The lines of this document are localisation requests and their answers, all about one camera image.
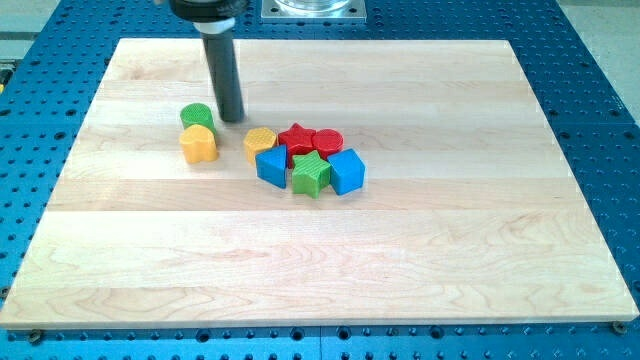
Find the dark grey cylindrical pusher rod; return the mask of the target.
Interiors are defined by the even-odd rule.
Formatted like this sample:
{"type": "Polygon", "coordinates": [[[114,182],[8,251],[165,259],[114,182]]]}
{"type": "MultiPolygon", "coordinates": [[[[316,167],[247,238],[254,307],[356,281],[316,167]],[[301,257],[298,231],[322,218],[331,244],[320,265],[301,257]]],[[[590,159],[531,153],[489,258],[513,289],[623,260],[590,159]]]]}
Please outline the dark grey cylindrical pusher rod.
{"type": "Polygon", "coordinates": [[[219,117],[241,122],[244,105],[233,43],[234,18],[199,25],[219,117]]]}

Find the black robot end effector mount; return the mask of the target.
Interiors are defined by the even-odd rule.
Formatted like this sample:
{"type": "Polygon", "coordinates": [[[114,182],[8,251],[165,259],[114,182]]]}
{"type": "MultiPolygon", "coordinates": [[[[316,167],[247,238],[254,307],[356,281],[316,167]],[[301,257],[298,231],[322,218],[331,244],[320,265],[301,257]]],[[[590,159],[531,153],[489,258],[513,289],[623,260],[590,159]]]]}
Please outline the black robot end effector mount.
{"type": "Polygon", "coordinates": [[[235,18],[248,6],[248,0],[169,0],[169,7],[177,17],[194,23],[235,18]]]}

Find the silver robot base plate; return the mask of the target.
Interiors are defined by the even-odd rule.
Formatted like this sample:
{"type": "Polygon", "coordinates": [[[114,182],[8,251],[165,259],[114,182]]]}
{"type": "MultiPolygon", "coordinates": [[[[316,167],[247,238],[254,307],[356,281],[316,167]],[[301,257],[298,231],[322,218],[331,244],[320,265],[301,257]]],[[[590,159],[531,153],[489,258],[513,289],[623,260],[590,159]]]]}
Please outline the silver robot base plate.
{"type": "Polygon", "coordinates": [[[367,20],[365,0],[262,0],[262,23],[355,22],[367,20]]]}

